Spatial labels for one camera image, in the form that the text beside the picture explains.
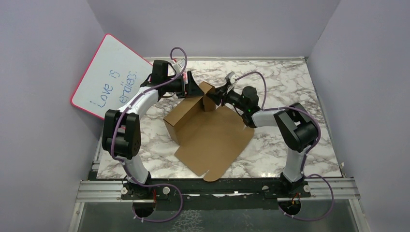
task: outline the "marble surface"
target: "marble surface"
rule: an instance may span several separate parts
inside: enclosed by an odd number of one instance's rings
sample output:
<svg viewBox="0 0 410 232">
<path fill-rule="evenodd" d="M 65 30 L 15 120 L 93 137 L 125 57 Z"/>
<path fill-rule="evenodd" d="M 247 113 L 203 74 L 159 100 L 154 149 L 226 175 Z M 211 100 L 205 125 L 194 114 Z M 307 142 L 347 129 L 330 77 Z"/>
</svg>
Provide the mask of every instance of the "marble surface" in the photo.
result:
<svg viewBox="0 0 410 232">
<path fill-rule="evenodd" d="M 307 157 L 306 175 L 318 173 L 327 177 L 341 173 L 319 107 L 316 93 L 304 60 L 215 60 L 189 61 L 197 83 L 207 81 L 218 87 L 225 84 L 225 76 L 233 71 L 238 75 L 259 71 L 266 78 L 265 108 L 287 106 L 300 102 L 318 119 L 322 138 Z M 264 85 L 258 75 L 247 76 L 236 84 L 240 92 L 245 86 L 256 87 L 262 104 Z M 139 152 L 153 178 L 200 178 L 180 162 L 174 153 L 178 145 L 171 140 L 163 118 L 180 102 L 176 97 L 161 99 L 141 119 L 142 146 Z M 102 151 L 98 179 L 117 179 L 125 176 L 121 164 Z M 256 128 L 253 139 L 234 161 L 223 177 L 278 177 L 286 163 L 287 147 L 277 127 Z"/>
</svg>

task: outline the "black mounting plate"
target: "black mounting plate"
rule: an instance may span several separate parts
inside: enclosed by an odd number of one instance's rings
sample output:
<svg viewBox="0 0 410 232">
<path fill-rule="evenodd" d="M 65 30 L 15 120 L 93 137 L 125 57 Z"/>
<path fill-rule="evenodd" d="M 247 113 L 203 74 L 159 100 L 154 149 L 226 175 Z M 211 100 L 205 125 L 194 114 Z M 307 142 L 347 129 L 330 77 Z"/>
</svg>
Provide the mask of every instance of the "black mounting plate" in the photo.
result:
<svg viewBox="0 0 410 232">
<path fill-rule="evenodd" d="M 310 197 L 303 190 L 307 185 L 303 181 L 299 187 L 290 193 L 284 190 L 279 178 L 221 178 L 214 182 L 202 179 L 151 179 L 150 184 L 172 184 L 177 186 L 184 199 L 184 210 L 214 210 L 214 209 L 278 209 L 278 198 L 292 198 L 299 193 L 300 198 Z M 180 204 L 178 192 L 170 188 L 169 194 L 163 193 L 164 186 L 151 188 L 151 193 L 140 198 L 132 191 L 122 195 L 122 200 L 153 199 L 156 193 L 156 210 L 175 210 Z M 239 196 L 214 196 L 213 194 L 246 193 Z"/>
</svg>

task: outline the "glass panel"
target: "glass panel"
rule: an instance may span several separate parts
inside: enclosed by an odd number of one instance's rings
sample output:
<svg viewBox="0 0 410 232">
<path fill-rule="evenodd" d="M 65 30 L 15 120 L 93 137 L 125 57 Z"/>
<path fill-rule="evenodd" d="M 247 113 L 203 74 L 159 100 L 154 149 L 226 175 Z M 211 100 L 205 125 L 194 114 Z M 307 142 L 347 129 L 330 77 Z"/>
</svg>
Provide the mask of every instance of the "glass panel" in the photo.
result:
<svg viewBox="0 0 410 232">
<path fill-rule="evenodd" d="M 299 217 L 321 216 L 329 201 L 303 201 Z M 155 211 L 149 218 L 164 219 L 173 212 Z M 133 219 L 130 203 L 86 203 L 80 224 L 81 232 L 357 232 L 348 200 L 338 200 L 332 213 L 316 222 L 302 222 L 284 216 L 279 210 L 208 210 L 182 211 L 165 223 L 141 223 Z"/>
</svg>

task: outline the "whiteboard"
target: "whiteboard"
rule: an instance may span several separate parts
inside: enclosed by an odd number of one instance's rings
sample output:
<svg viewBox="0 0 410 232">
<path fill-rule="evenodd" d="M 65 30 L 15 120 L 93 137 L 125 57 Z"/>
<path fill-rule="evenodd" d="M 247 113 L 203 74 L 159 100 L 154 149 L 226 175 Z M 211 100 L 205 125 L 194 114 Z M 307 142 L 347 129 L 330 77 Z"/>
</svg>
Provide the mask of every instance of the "whiteboard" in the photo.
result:
<svg viewBox="0 0 410 232">
<path fill-rule="evenodd" d="M 71 104 L 103 118 L 138 92 L 152 72 L 152 65 L 111 34 L 102 39 L 97 52 L 71 97 Z"/>
</svg>

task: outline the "open cardboard box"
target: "open cardboard box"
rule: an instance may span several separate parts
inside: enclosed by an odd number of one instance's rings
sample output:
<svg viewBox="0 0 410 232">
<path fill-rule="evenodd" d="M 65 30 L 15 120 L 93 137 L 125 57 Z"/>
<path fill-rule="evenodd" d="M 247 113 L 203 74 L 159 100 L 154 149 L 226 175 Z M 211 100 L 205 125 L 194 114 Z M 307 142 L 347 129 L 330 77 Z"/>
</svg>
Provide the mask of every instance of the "open cardboard box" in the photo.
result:
<svg viewBox="0 0 410 232">
<path fill-rule="evenodd" d="M 202 82 L 208 93 L 215 87 Z M 228 107 L 216 109 L 206 95 L 186 98 L 165 118 L 171 138 L 180 145 L 175 156 L 205 181 L 222 177 L 248 145 L 254 129 L 245 127 L 242 118 Z"/>
</svg>

